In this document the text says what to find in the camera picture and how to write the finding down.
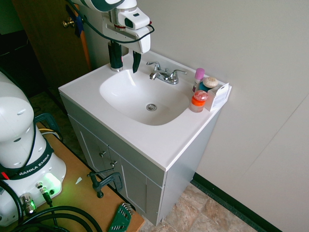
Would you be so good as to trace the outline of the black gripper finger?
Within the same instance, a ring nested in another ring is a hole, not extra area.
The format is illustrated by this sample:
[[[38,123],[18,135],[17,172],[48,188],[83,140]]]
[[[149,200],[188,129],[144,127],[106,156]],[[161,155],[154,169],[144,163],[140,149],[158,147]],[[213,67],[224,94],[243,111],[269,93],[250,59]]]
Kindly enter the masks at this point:
[[[123,70],[122,47],[119,43],[114,41],[108,42],[110,67],[114,72]]]
[[[133,73],[136,73],[138,71],[140,61],[141,61],[141,54],[136,51],[133,51],[133,65],[132,65]]]

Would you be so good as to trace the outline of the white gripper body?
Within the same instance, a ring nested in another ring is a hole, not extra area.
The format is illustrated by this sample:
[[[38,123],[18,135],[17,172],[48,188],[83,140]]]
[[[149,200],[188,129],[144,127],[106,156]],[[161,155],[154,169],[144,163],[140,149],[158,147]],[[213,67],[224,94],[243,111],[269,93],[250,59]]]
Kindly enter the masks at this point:
[[[144,54],[150,50],[151,36],[147,25],[149,17],[143,12],[117,12],[112,20],[111,16],[102,18],[102,32],[133,51]]]

